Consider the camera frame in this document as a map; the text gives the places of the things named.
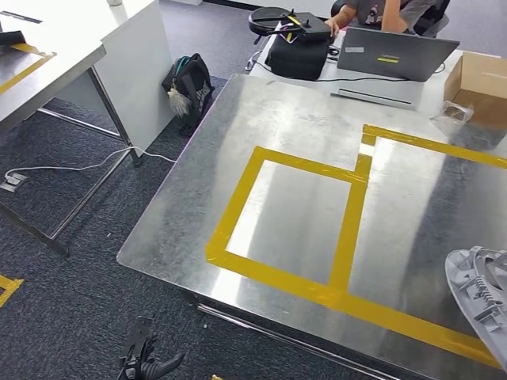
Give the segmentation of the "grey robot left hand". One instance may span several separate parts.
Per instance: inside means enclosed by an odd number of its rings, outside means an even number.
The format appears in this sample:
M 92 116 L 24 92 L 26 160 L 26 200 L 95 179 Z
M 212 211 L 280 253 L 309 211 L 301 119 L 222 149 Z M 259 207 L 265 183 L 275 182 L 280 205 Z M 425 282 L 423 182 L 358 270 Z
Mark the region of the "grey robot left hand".
M 152 317 L 138 316 L 119 356 L 117 379 L 162 379 L 181 365 L 185 353 L 161 361 L 153 355 L 158 334 L 153 332 Z

